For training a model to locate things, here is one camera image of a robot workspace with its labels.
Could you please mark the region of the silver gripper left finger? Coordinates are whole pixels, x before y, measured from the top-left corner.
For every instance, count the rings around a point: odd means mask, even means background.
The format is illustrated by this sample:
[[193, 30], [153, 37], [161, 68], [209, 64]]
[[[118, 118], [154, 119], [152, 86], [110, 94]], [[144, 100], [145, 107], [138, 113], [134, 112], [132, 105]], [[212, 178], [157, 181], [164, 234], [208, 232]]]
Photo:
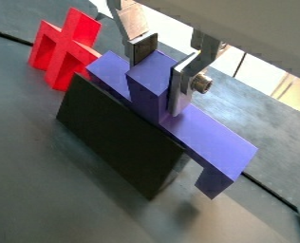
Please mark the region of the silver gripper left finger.
[[108, 0], [113, 19], [122, 35], [130, 66], [137, 65], [158, 48], [158, 33], [149, 28], [141, 3], [136, 0]]

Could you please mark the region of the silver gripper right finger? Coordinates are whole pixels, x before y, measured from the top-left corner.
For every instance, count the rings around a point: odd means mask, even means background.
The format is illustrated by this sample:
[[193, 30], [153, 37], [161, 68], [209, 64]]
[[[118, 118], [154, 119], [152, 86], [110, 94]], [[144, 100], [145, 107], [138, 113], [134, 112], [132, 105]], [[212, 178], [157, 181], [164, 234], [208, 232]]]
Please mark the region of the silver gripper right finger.
[[205, 74], [205, 68], [216, 59], [220, 41], [195, 29], [191, 46], [196, 52], [189, 54], [170, 69], [168, 111], [174, 117], [191, 104], [193, 92], [205, 94], [213, 85], [213, 79]]

